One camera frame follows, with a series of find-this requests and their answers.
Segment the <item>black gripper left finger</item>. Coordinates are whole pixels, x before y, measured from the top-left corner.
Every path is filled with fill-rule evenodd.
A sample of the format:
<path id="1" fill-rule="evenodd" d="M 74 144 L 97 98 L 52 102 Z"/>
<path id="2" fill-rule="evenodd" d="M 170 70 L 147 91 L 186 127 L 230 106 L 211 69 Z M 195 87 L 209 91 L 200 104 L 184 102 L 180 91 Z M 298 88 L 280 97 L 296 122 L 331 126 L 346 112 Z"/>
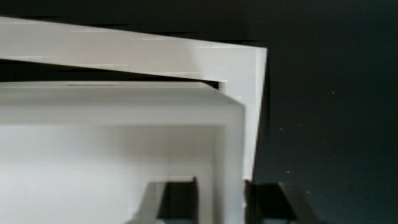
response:
<path id="1" fill-rule="evenodd" d="M 139 207 L 125 224 L 198 224 L 196 178 L 147 184 Z"/>

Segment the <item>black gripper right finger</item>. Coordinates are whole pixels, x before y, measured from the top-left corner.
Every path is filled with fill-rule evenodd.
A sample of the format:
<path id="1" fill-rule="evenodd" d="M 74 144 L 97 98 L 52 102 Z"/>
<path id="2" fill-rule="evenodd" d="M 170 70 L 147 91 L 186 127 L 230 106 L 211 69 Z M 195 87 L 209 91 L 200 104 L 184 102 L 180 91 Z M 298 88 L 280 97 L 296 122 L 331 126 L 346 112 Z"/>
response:
<path id="1" fill-rule="evenodd" d="M 287 183 L 244 182 L 244 224 L 317 224 L 298 187 Z"/>

